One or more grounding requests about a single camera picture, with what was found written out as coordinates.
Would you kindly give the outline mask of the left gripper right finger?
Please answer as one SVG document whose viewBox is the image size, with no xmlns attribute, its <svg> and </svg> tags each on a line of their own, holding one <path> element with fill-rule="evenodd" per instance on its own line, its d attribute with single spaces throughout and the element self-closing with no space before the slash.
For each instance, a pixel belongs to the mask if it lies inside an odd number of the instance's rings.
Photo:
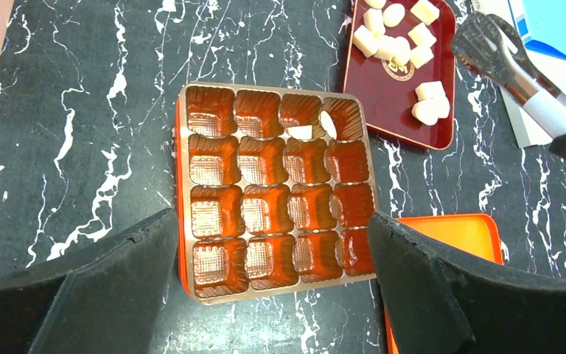
<svg viewBox="0 0 566 354">
<path fill-rule="evenodd" d="M 368 244 L 401 353 L 566 353 L 566 280 L 498 265 L 380 211 Z"/>
</svg>

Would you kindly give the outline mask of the rectangular white chocolate piece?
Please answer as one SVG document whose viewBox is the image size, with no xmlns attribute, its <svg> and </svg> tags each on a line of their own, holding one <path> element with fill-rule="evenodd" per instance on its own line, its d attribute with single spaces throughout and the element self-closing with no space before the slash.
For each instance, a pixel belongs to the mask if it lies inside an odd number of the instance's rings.
<svg viewBox="0 0 566 354">
<path fill-rule="evenodd" d="M 312 139 L 312 126 L 301 125 L 289 127 L 286 129 L 286 133 L 294 139 L 310 140 Z"/>
</svg>

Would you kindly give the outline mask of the oval white chocolate piece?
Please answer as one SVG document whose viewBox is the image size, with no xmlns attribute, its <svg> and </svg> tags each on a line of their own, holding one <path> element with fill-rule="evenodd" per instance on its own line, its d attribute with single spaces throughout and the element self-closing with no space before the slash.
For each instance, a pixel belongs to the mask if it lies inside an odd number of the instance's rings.
<svg viewBox="0 0 566 354">
<path fill-rule="evenodd" d="M 324 129 L 326 134 L 332 139 L 337 139 L 338 136 L 337 129 L 330 114 L 327 111 L 321 111 L 319 115 L 319 120 L 321 127 Z"/>
</svg>

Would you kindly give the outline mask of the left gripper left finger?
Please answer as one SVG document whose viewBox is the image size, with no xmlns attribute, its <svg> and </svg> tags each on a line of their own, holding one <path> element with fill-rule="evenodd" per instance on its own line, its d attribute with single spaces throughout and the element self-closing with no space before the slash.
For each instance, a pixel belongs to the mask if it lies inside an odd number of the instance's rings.
<svg viewBox="0 0 566 354">
<path fill-rule="evenodd" d="M 168 208 L 0 277 L 0 353 L 146 353 L 177 250 Z"/>
</svg>

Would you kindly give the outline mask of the metal tongs with white handle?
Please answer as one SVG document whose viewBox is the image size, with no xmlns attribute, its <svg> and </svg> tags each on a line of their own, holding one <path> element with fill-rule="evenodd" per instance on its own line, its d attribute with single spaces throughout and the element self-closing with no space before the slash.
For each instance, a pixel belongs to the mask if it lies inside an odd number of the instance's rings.
<svg viewBox="0 0 566 354">
<path fill-rule="evenodd" d="M 566 96 L 536 68 L 509 22 L 473 12 L 458 27 L 450 48 L 468 69 L 504 88 L 549 136 L 566 134 Z"/>
</svg>

